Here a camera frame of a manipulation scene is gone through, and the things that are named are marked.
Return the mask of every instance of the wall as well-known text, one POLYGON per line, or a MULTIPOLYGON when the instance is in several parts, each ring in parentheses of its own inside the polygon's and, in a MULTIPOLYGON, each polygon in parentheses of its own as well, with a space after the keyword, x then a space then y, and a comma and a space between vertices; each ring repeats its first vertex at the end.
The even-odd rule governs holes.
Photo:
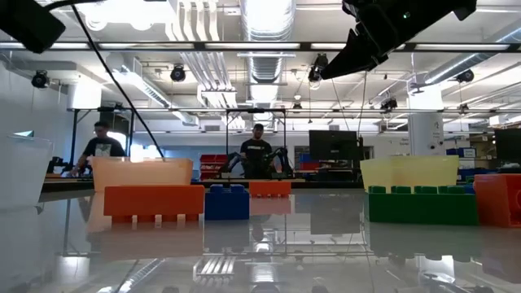
MULTIPOLYGON (((68 96, 59 95, 57 90, 33 88, 29 79, 6 70, 3 63, 0 64, 0 88, 0 133, 34 130, 35 137, 53 142, 53 155, 68 161, 72 138, 68 96)), ((81 149, 85 147, 87 138, 93 136, 96 114, 89 114, 78 125, 77 145, 81 149)))

